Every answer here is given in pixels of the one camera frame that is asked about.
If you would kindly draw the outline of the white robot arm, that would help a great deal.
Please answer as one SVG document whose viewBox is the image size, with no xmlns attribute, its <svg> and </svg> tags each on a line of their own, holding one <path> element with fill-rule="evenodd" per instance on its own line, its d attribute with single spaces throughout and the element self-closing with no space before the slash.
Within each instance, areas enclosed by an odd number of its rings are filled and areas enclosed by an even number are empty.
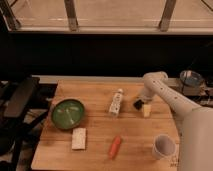
<svg viewBox="0 0 213 171">
<path fill-rule="evenodd" d="M 166 85 L 166 72 L 143 75 L 139 99 L 162 98 L 182 119 L 177 171 L 213 171 L 213 108 L 203 107 Z"/>
</svg>

